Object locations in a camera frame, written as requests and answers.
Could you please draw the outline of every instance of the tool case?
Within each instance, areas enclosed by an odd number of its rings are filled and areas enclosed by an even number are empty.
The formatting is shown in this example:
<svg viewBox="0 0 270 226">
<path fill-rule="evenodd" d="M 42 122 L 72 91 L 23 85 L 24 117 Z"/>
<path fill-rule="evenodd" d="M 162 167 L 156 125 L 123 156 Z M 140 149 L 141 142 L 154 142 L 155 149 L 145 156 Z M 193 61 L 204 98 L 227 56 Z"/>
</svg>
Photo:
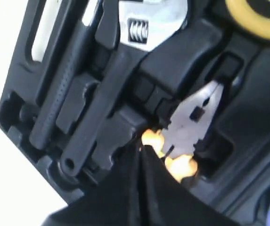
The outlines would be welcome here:
<svg viewBox="0 0 270 226">
<path fill-rule="evenodd" d="M 181 185 L 241 225 L 265 225 L 270 207 L 270 39 L 240 26 L 226 2 L 188 1 L 182 39 L 172 36 L 174 41 L 168 39 L 165 48 L 142 60 L 113 100 L 114 109 L 99 122 L 80 173 L 71 177 L 60 169 L 60 158 L 112 63 L 119 39 L 118 17 L 112 16 L 118 13 L 118 1 L 106 0 L 96 12 L 101 20 L 89 57 L 73 77 L 43 149 L 34 147 L 29 136 L 87 1 L 62 1 L 41 62 L 32 59 L 31 48 L 45 0 L 28 1 L 0 100 L 0 128 L 70 204 L 96 189 L 145 130 L 167 127 L 183 99 L 211 80 L 221 81 L 220 106 L 195 146 L 199 172 Z"/>
</svg>

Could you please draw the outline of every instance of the yellow tape measure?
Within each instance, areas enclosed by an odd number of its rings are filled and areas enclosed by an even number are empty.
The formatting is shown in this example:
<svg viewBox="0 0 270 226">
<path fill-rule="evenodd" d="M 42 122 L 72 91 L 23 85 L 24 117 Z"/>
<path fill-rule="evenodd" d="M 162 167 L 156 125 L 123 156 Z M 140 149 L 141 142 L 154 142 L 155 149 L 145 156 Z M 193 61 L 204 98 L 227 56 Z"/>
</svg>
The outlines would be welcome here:
<svg viewBox="0 0 270 226">
<path fill-rule="evenodd" d="M 270 40 L 270 0 L 225 0 L 233 18 L 249 32 Z"/>
</svg>

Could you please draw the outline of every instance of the black plastic tool case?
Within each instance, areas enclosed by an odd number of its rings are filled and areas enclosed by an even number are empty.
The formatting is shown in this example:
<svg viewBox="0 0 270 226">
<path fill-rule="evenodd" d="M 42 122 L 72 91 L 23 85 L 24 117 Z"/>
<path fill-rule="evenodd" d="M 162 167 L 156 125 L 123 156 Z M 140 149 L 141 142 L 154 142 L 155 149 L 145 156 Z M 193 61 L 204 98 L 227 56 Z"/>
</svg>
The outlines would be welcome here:
<svg viewBox="0 0 270 226">
<path fill-rule="evenodd" d="M 156 49 L 147 56 L 115 112 L 103 122 L 95 154 L 77 177 L 67 178 L 58 160 L 115 51 L 109 49 L 113 42 L 104 37 L 114 41 L 116 36 L 98 31 L 98 42 L 72 82 L 49 145 L 37 150 L 29 134 L 86 1 L 63 1 L 43 61 L 38 63 L 32 60 L 31 47 L 44 3 L 28 1 L 0 100 L 0 128 L 63 199 L 71 203 L 94 189 L 124 146 L 147 128 L 166 126 L 179 101 L 218 79 L 227 88 L 207 136 L 196 145 L 198 177 L 185 179 L 182 185 L 243 225 L 264 225 L 270 204 L 270 41 L 239 28 L 224 1 L 193 1 L 186 34 L 181 41 L 178 34 L 173 37 L 178 47 L 167 45 L 166 55 Z"/>
</svg>

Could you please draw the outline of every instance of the black handle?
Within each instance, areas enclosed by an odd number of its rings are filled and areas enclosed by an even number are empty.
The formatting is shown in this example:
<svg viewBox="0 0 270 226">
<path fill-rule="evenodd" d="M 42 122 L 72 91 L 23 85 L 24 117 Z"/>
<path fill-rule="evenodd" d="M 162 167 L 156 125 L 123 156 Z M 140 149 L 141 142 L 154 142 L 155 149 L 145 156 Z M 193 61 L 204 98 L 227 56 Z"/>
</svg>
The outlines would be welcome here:
<svg viewBox="0 0 270 226">
<path fill-rule="evenodd" d="M 93 151 L 98 130 L 113 110 L 126 82 L 146 52 L 120 44 L 113 61 L 62 157 L 64 173 L 75 177 Z"/>
<path fill-rule="evenodd" d="M 30 134 L 35 148 L 41 150 L 48 144 L 72 79 L 86 60 L 93 35 L 92 27 L 78 21 Z"/>
</svg>

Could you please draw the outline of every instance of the screwdriver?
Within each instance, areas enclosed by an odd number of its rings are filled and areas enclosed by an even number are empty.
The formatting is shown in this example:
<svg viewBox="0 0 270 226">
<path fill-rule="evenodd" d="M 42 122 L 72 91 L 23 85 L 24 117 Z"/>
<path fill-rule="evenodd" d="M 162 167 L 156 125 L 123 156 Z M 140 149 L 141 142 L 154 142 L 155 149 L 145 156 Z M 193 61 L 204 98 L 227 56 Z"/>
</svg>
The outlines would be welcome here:
<svg viewBox="0 0 270 226">
<path fill-rule="evenodd" d="M 88 57 L 96 24 L 99 20 L 97 12 L 101 3 L 102 0 L 88 1 L 82 19 L 77 22 L 64 56 L 57 68 L 47 97 L 29 137 L 30 143 L 39 150 L 47 146 L 72 79 Z"/>
</svg>

